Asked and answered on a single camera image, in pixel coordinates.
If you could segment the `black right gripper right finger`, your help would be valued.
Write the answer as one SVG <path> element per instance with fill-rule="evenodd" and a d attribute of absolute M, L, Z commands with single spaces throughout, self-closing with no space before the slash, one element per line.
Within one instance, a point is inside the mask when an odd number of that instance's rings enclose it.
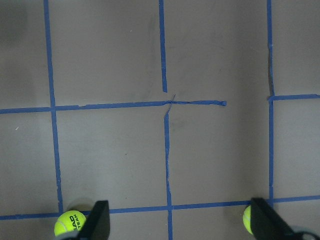
<path fill-rule="evenodd" d="M 292 228 L 264 198 L 252 198 L 250 206 L 250 228 L 256 240 L 297 240 Z"/>

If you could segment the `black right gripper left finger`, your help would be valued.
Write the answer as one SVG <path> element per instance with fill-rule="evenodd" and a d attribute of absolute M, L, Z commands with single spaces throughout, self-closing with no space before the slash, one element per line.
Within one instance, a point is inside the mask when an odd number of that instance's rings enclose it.
<path fill-rule="evenodd" d="M 97 201 L 77 235 L 78 240 L 107 240 L 110 236 L 110 210 L 107 200 Z"/>

